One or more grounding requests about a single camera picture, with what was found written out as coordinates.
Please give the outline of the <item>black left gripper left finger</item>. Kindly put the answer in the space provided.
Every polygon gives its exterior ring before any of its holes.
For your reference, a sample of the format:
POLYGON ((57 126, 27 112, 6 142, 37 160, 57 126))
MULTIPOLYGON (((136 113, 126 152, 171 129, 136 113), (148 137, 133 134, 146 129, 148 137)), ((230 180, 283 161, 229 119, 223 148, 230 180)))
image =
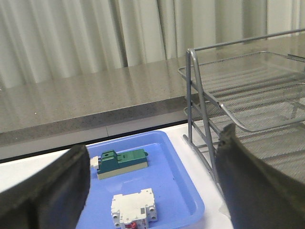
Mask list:
POLYGON ((2 229, 74 229, 91 184, 87 147, 69 151, 0 194, 2 229))

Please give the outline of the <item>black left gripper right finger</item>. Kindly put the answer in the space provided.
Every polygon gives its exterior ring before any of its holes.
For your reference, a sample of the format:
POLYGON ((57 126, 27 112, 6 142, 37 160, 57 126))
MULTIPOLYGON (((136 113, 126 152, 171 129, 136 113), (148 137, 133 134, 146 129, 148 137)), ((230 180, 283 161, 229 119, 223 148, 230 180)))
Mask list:
POLYGON ((235 125, 220 133, 215 168, 235 229, 303 229, 305 186, 246 149, 235 125))

